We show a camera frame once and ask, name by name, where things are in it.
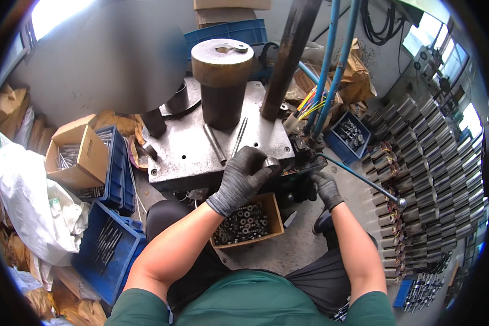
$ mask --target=box of metal washers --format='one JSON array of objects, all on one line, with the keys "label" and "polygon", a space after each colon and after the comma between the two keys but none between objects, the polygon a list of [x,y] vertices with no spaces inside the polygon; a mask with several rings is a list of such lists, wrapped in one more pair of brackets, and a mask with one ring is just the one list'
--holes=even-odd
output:
[{"label": "box of metal washers", "polygon": [[231,216],[225,218],[210,238],[215,249],[253,244],[284,234],[283,222],[275,194],[253,197]]},{"label": "box of metal washers", "polygon": [[352,164],[364,156],[370,137],[371,132],[362,122],[346,111],[324,137],[324,142],[345,164]]},{"label": "box of metal washers", "polygon": [[95,133],[109,150],[105,185],[80,189],[76,192],[76,196],[85,202],[98,200],[109,208],[120,209],[124,204],[124,178],[128,163],[127,147],[116,125],[95,130]]},{"label": "box of metal washers", "polygon": [[105,185],[109,150],[89,126],[90,119],[60,127],[45,155],[47,177],[73,191]]},{"label": "box of metal washers", "polygon": [[121,217],[94,201],[80,252],[73,255],[71,264],[85,282],[113,306],[146,243],[141,222]]}]

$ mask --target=blue crate of parts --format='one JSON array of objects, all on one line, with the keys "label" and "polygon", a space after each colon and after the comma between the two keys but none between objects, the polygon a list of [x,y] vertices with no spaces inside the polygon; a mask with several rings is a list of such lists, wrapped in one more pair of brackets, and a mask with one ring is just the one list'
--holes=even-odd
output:
[{"label": "blue crate of parts", "polygon": [[402,280],[400,283],[400,288],[398,289],[397,297],[393,302],[393,307],[402,308],[406,303],[406,297],[409,293],[409,289],[411,289],[411,285],[413,284],[413,280]]},{"label": "blue crate of parts", "polygon": [[116,125],[111,125],[94,131],[96,134],[112,134],[110,141],[105,142],[109,148],[109,160],[107,166],[107,175],[105,177],[105,190],[103,196],[84,198],[81,196],[82,191],[77,193],[79,199],[85,202],[99,200],[105,206],[118,209],[123,205],[123,183],[125,161],[127,160],[127,147],[123,137],[118,132]]},{"label": "blue crate of parts", "polygon": [[197,44],[211,39],[231,39],[241,41],[249,46],[263,45],[268,42],[264,19],[249,19],[205,27],[186,33],[188,59],[190,50]]},{"label": "blue crate of parts", "polygon": [[[108,264],[96,260],[98,238],[102,229],[113,220],[111,227],[121,234]],[[80,252],[73,255],[71,264],[78,274],[110,306],[121,294],[130,268],[146,246],[146,237],[141,222],[121,217],[115,211],[94,201],[89,211],[89,226],[83,233]]]},{"label": "blue crate of parts", "polygon": [[131,163],[125,160],[124,182],[123,182],[123,204],[119,207],[119,214],[122,216],[131,216],[136,211],[136,190],[132,183]]},{"label": "blue crate of parts", "polygon": [[[349,119],[355,127],[357,127],[362,134],[364,143],[356,149],[351,148],[339,135],[340,123],[343,120]],[[356,160],[362,158],[366,151],[366,146],[370,141],[371,132],[359,121],[359,119],[350,111],[346,111],[345,114],[337,121],[331,128],[330,132],[324,137],[324,142],[332,149],[332,151],[339,156],[339,158],[347,165],[352,164]]]}]

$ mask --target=black cable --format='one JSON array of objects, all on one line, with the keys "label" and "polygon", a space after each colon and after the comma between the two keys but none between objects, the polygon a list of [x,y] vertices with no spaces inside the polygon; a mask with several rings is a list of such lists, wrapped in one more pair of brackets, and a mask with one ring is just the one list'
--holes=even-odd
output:
[{"label": "black cable", "polygon": [[402,76],[402,73],[400,72],[400,47],[402,45],[402,36],[404,36],[404,28],[402,28],[402,31],[400,32],[400,42],[398,43],[398,74]]},{"label": "black cable", "polygon": [[369,2],[368,0],[361,0],[360,3],[360,16],[362,18],[362,27],[364,28],[364,32],[371,43],[379,46],[384,45],[395,35],[397,35],[400,29],[404,30],[404,22],[406,20],[404,19],[404,17],[398,18],[397,21],[399,21],[400,23],[398,24],[396,29],[394,29],[396,6],[394,3],[392,3],[390,8],[388,8],[387,10],[384,27],[382,28],[382,30],[375,32],[375,30],[373,29],[373,25],[371,23],[370,11],[368,9],[368,2]]}]

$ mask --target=forearm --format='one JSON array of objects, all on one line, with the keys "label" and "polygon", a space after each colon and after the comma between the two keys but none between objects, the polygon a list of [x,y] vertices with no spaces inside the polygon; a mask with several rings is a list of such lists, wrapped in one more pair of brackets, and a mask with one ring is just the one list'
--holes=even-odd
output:
[{"label": "forearm", "polygon": [[170,284],[194,265],[223,217],[206,203],[157,235],[132,265],[125,290],[149,290],[166,302]]},{"label": "forearm", "polygon": [[351,303],[370,291],[387,293],[382,261],[369,235],[344,202],[331,213],[340,255],[352,285]]}]

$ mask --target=concrete floor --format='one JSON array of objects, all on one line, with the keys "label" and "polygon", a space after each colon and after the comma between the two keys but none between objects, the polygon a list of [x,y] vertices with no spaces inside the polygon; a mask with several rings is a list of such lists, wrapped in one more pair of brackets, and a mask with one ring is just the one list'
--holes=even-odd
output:
[{"label": "concrete floor", "polygon": [[[338,156],[328,148],[324,149],[323,153],[340,161]],[[350,167],[357,173],[365,175],[359,161],[353,163]],[[360,179],[353,177],[350,173],[331,162],[328,162],[328,166],[322,171],[335,177],[342,198],[362,227],[375,237],[378,242],[379,255],[382,257],[380,227],[378,225],[378,217],[374,212],[375,206],[371,201],[372,194],[369,187]],[[146,172],[134,169],[134,178],[136,180],[137,194],[143,207],[140,205],[141,218],[137,211],[132,218],[142,221],[144,225],[146,214],[143,208],[148,210],[151,205],[157,201],[164,200],[165,197],[154,187],[150,186]],[[222,262],[233,270],[241,268],[266,269],[280,275],[286,275],[312,263],[327,251],[324,237],[322,235],[315,236],[311,231],[315,219],[323,211],[323,208],[324,203],[320,198],[316,201],[306,200],[296,204],[290,208],[290,212],[297,210],[297,215],[293,223],[285,230],[284,235],[248,246],[216,250],[216,252],[221,257]],[[455,251],[450,267],[444,271],[447,278],[454,272],[453,267],[456,259],[460,259],[460,255],[462,255],[463,259],[463,244],[459,244],[457,246],[458,249],[461,254]],[[398,286],[388,287],[388,297],[391,304],[395,300],[398,289]],[[438,297],[443,298],[442,293],[445,295],[445,291],[447,291],[447,286],[444,286]],[[436,300],[430,307],[414,314],[404,314],[401,309],[395,309],[394,314],[399,325],[430,325],[436,321],[441,310],[442,300]]]}]

